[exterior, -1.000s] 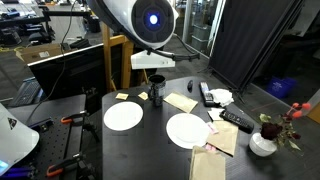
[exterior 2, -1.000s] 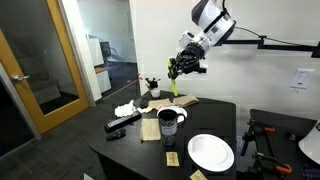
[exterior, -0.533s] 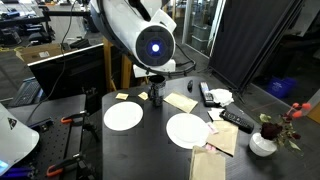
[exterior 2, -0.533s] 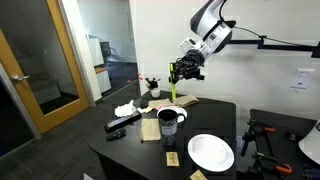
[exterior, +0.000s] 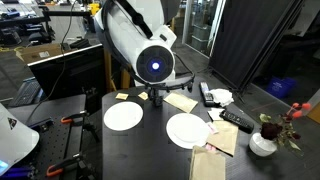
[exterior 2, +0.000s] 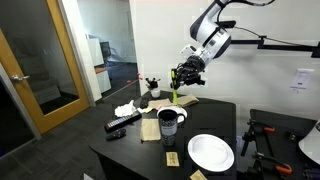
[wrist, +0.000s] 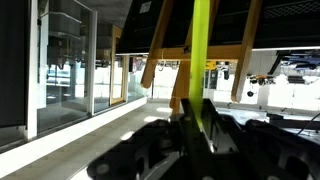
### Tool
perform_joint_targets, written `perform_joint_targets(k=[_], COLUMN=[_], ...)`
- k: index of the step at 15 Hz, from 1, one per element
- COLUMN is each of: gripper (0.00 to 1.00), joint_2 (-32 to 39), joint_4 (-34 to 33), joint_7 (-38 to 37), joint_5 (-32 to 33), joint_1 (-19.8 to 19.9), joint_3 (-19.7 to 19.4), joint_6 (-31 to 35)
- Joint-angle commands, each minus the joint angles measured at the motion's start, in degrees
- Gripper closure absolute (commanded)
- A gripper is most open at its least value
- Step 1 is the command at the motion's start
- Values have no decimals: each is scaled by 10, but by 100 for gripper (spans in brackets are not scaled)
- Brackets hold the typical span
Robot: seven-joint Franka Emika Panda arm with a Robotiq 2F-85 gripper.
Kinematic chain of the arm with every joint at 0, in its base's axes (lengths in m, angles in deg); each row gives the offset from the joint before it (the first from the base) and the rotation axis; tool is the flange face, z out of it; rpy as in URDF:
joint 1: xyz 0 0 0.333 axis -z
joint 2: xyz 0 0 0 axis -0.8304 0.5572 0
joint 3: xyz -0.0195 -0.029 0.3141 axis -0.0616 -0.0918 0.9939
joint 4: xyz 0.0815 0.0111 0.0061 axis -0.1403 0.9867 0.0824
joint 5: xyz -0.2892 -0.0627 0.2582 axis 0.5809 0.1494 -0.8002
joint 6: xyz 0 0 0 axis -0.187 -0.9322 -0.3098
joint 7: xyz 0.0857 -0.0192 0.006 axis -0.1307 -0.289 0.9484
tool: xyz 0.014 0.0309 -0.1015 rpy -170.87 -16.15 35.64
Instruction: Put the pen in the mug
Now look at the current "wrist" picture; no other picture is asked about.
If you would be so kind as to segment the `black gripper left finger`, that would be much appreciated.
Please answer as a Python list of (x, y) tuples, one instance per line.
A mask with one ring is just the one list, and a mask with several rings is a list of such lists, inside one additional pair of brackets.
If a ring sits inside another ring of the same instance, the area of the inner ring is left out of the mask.
[(201, 180), (202, 105), (181, 101), (183, 112), (144, 125), (92, 160), (90, 180)]

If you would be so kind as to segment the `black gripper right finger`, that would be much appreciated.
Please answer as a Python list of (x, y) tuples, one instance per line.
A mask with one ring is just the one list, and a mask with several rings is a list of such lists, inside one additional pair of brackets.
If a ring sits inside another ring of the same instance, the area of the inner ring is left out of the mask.
[(320, 180), (317, 142), (256, 119), (241, 124), (219, 114), (209, 99), (203, 100), (202, 115), (209, 116), (214, 152), (239, 155), (241, 171), (249, 170), (251, 180)]

